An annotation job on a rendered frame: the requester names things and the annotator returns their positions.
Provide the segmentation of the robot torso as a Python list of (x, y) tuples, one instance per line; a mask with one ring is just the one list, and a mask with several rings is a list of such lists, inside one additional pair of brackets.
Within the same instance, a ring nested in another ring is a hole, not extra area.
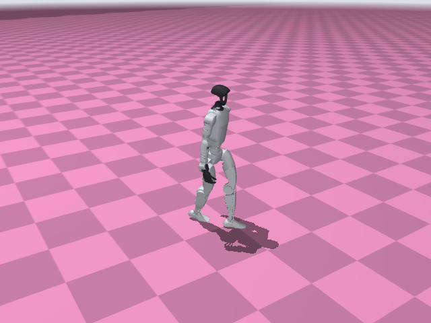
[(211, 164), (218, 163), (222, 158), (222, 149), (220, 149), (221, 144), (225, 141), (226, 132), (228, 128), (229, 122), (229, 110), (226, 106), (222, 106), (224, 110), (216, 110), (220, 109), (220, 107), (216, 107), (213, 110), (211, 108), (207, 111), (207, 114), (214, 113), (216, 114), (216, 122), (213, 125), (211, 135), (209, 139), (212, 141), (212, 146), (209, 148), (208, 158), (211, 159)]

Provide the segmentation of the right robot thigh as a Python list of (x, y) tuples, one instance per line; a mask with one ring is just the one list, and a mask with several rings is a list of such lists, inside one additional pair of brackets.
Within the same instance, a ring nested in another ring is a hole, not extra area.
[[(201, 171), (200, 164), (199, 164), (199, 171)], [(211, 176), (213, 176), (214, 178), (216, 178), (216, 173), (215, 173), (216, 171), (215, 171), (214, 165), (211, 164), (211, 159), (210, 158), (208, 158), (208, 166), (209, 166), (209, 173), (211, 174)], [(197, 191), (202, 190), (205, 193), (205, 197), (206, 197), (212, 191), (214, 184), (210, 184), (210, 183), (205, 182), (204, 177), (202, 177), (202, 180), (203, 180), (203, 186), (200, 186), (197, 189)], [(214, 179), (212, 179), (212, 180), (213, 180), (213, 182), (215, 182)]]

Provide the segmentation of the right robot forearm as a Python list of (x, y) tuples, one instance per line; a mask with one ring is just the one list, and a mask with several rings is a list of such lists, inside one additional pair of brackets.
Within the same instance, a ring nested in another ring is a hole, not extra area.
[(207, 141), (203, 140), (200, 146), (201, 158), (200, 158), (200, 168), (205, 170), (205, 165), (208, 165), (208, 153), (209, 149), (207, 148)]

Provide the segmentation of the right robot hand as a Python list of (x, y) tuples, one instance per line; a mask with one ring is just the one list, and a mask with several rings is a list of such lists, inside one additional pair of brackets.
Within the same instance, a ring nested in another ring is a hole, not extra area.
[(210, 184), (215, 184), (216, 182), (213, 182), (212, 179), (216, 180), (216, 178), (214, 178), (213, 176), (211, 176), (211, 174), (209, 173), (209, 166), (206, 164), (205, 165), (205, 170), (201, 170), (203, 172), (203, 177), (205, 182), (210, 183)]

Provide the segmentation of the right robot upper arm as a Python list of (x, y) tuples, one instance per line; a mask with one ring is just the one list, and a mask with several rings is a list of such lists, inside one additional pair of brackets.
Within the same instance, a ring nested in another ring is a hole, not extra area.
[(203, 136), (202, 136), (202, 140), (206, 140), (207, 141), (207, 148), (212, 146), (212, 141), (211, 139), (209, 139), (209, 136), (211, 135), (212, 132), (212, 128), (213, 125), (216, 123), (216, 114), (214, 113), (209, 113), (205, 116), (204, 118), (204, 127), (203, 127)]

